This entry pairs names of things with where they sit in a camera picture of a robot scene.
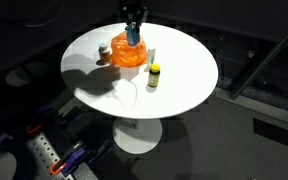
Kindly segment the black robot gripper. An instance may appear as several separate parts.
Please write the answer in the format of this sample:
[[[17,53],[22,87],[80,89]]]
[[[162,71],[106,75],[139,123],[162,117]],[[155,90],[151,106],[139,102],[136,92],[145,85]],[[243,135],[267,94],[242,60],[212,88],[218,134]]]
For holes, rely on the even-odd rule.
[[[133,20],[135,18],[136,33],[140,33],[140,27],[146,21],[148,8],[143,4],[142,0],[120,0],[121,17],[127,19],[125,30],[132,29]]]

